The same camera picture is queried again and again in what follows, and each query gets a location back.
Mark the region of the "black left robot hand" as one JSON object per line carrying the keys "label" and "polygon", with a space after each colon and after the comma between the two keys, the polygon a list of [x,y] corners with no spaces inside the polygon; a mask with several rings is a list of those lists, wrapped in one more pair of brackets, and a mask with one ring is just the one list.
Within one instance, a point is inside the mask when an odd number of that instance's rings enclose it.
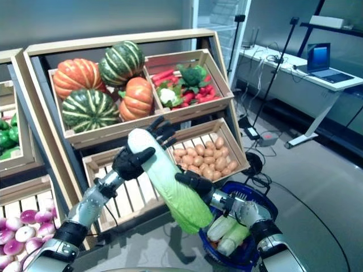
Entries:
{"label": "black left robot hand", "polygon": [[[175,129],[170,121],[159,116],[147,128],[153,138],[164,150],[176,143]],[[148,147],[141,152],[132,153],[126,145],[114,158],[112,169],[125,181],[138,178],[143,172],[142,164],[155,154],[154,147]]]}

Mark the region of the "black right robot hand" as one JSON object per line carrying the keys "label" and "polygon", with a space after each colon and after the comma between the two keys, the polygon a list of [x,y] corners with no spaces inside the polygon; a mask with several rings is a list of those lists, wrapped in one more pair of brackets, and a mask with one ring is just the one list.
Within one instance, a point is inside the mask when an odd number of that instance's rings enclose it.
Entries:
{"label": "black right robot hand", "polygon": [[205,202],[205,204],[210,205],[213,193],[215,191],[213,183],[210,180],[192,171],[176,173],[175,179],[178,182],[193,189]]}

